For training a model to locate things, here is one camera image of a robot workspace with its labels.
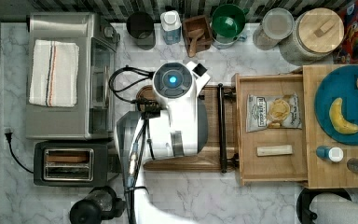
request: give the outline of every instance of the toaster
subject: toaster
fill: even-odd
[[[79,46],[73,107],[26,105],[26,137],[44,140],[90,140],[112,136],[114,97],[108,79],[115,71],[119,35],[110,23],[89,12],[38,12],[30,16],[30,73],[36,40],[55,40]]]

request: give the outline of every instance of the dish towel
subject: dish towel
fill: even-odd
[[[35,41],[30,104],[75,106],[78,54],[75,43]]]

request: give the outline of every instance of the wooden drawer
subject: wooden drawer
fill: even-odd
[[[237,135],[241,184],[253,181],[306,181],[307,158],[302,75],[235,76],[237,91]],[[246,132],[247,98],[252,95],[298,95],[302,129],[268,129]],[[257,157],[256,148],[292,145],[293,154]]]

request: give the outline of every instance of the kitchen counter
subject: kitchen counter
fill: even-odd
[[[290,72],[296,66],[287,63],[279,49],[257,49],[251,34],[257,24],[248,24],[249,34],[245,42],[218,50],[211,47],[191,59],[202,63],[211,75],[211,85],[223,82],[229,85],[231,77],[240,72],[244,75],[273,75]],[[166,46],[159,25],[156,25],[156,46],[148,51],[138,49],[128,37],[125,24],[115,24],[121,34],[117,49],[117,68],[126,64],[149,71],[158,69],[166,62],[186,63],[183,41]],[[33,166],[35,141],[25,139],[25,83],[29,71],[28,36],[25,23],[2,24],[1,76],[0,76],[0,224],[68,224],[72,205],[84,198],[90,189],[37,187],[33,177],[24,172],[10,157],[3,135],[5,127],[11,127],[13,148],[27,167]],[[122,76],[118,82],[133,82],[136,76]],[[143,87],[125,92],[132,98]],[[131,106],[116,100],[118,119]],[[178,216],[189,217],[199,223],[299,223],[296,217],[296,199],[301,191],[297,183],[272,182],[251,183],[240,187],[235,172],[218,173],[172,173],[147,172],[146,183],[153,204]],[[121,181],[115,189],[118,196]],[[358,202],[358,189],[350,190]],[[104,223],[127,223],[126,215]]]

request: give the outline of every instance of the snack bag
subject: snack bag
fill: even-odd
[[[247,133],[269,128],[302,128],[296,93],[284,96],[248,95],[247,104]]]

